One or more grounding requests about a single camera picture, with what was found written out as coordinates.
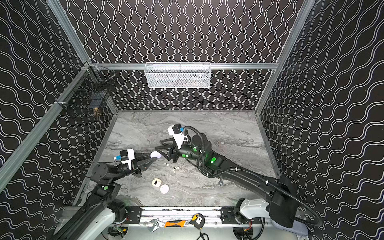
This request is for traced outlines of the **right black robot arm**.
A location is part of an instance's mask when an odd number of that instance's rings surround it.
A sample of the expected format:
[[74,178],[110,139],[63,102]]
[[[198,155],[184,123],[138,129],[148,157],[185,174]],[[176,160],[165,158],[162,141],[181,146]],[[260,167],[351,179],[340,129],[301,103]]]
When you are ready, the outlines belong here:
[[205,134],[194,135],[180,146],[172,138],[165,139],[155,149],[172,162],[179,158],[195,161],[198,171],[207,178],[223,178],[258,194],[267,203],[267,216],[283,227],[292,228],[295,222],[320,227],[324,222],[297,196],[286,177],[276,179],[264,176],[235,164],[213,151],[212,143]]

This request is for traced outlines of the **cream earbud charging case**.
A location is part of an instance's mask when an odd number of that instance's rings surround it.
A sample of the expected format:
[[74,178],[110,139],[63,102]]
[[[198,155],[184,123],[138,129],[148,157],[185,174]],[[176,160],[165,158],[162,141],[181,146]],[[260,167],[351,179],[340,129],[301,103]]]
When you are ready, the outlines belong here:
[[152,186],[156,187],[156,188],[159,188],[161,185],[162,185],[162,180],[159,179],[159,178],[154,178],[152,180]]

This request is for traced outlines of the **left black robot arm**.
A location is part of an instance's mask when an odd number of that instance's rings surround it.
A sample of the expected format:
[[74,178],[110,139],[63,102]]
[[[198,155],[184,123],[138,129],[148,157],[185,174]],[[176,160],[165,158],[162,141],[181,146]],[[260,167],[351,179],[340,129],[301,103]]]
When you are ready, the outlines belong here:
[[86,202],[53,236],[53,240],[95,240],[109,227],[121,224],[127,219],[126,204],[117,199],[121,185],[116,181],[142,172],[162,155],[135,153],[128,149],[114,157],[114,163],[97,163],[92,169],[91,181],[97,185],[88,195]]

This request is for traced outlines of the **purple earbud charging case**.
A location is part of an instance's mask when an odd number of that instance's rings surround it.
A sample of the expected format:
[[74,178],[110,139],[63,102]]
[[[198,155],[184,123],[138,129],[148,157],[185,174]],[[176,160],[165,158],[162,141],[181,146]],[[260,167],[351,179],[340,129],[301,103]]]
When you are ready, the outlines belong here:
[[160,159],[160,158],[162,157],[162,154],[160,154],[160,153],[157,152],[157,151],[153,151],[153,152],[150,154],[150,157],[151,157],[151,158]]

